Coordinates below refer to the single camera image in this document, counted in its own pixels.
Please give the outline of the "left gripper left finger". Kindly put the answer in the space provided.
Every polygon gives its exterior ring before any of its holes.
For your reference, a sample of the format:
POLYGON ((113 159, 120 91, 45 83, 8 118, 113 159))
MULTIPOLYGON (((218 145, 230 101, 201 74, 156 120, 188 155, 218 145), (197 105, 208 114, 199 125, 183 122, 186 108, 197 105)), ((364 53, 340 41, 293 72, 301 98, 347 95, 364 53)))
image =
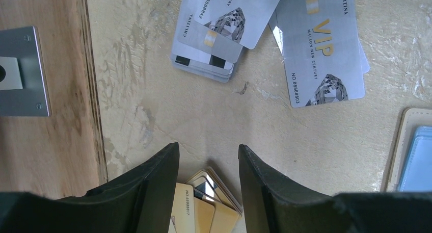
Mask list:
POLYGON ((167 232, 179 168, 170 143, 82 197, 1 193, 1 232, 167 232))

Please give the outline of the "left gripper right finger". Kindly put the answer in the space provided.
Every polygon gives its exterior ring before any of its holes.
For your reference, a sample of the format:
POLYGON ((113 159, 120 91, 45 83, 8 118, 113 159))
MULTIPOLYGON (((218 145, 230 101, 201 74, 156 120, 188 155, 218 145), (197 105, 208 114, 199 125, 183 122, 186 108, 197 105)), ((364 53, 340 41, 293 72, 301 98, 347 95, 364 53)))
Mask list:
POLYGON ((238 148, 247 232, 431 232, 430 192, 340 193, 309 189, 238 148))

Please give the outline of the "single silver VIP card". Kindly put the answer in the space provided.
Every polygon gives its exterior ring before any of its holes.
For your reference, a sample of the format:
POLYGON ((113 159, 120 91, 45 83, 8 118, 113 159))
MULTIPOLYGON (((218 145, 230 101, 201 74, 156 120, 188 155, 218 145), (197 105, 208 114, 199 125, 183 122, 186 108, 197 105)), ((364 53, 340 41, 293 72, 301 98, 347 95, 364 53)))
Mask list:
POLYGON ((280 0, 275 17, 292 107, 364 97, 355 0, 280 0))

